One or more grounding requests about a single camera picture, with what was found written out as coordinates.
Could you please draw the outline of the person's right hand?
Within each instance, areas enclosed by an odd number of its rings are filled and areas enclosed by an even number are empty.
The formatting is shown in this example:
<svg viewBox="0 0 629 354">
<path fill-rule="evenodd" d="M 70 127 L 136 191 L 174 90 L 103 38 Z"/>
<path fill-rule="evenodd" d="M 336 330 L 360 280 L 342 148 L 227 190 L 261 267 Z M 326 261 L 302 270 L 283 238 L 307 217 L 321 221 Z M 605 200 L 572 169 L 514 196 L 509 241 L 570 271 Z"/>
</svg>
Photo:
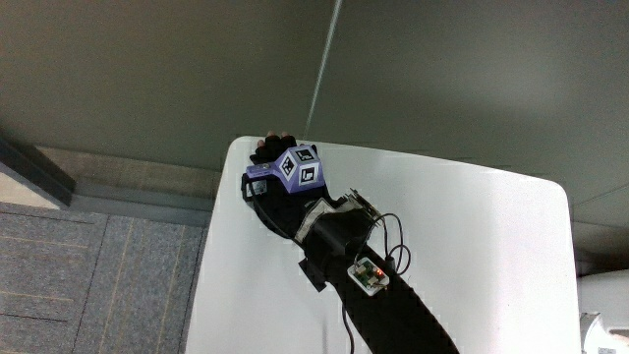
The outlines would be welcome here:
<svg viewBox="0 0 629 354">
<path fill-rule="evenodd" d="M 252 165 L 242 175 L 242 194 L 261 222 L 285 239 L 297 237 L 309 212 L 320 200 L 331 207 L 341 203 L 330 197 L 322 163 L 313 145 L 299 145 L 284 132 L 269 132 L 257 142 Z"/>
</svg>

